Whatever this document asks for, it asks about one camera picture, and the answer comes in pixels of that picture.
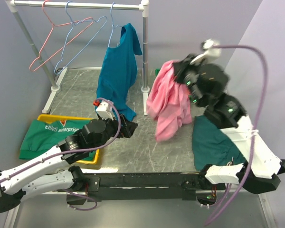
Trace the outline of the pink t shirt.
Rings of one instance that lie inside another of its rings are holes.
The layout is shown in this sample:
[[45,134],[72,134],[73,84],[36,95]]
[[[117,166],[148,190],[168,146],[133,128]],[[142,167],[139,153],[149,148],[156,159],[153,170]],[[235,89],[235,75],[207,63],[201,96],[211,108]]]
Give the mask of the pink t shirt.
[[174,81],[174,62],[162,65],[147,98],[147,115],[157,122],[157,142],[169,140],[183,125],[192,123],[189,91]]

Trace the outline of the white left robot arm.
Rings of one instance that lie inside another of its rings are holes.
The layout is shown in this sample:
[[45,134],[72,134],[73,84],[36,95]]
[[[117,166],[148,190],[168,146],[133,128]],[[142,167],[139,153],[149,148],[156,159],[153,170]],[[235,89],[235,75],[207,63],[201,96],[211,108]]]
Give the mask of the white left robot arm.
[[42,155],[0,171],[0,213],[49,191],[81,190],[86,178],[74,163],[108,146],[116,138],[131,138],[137,127],[137,123],[122,114],[116,120],[92,119]]

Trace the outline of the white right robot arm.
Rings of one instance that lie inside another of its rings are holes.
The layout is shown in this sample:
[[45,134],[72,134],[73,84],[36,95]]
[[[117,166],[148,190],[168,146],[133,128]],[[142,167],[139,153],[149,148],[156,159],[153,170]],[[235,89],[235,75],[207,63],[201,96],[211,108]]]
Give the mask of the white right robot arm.
[[173,63],[173,68],[175,81],[188,88],[198,107],[205,108],[206,120],[245,158],[237,165],[206,164],[199,172],[199,185],[207,190],[217,184],[236,184],[253,194],[276,190],[281,182],[278,175],[285,173],[285,159],[269,149],[240,101],[225,93],[229,76],[224,70],[207,63],[205,55],[189,55]]

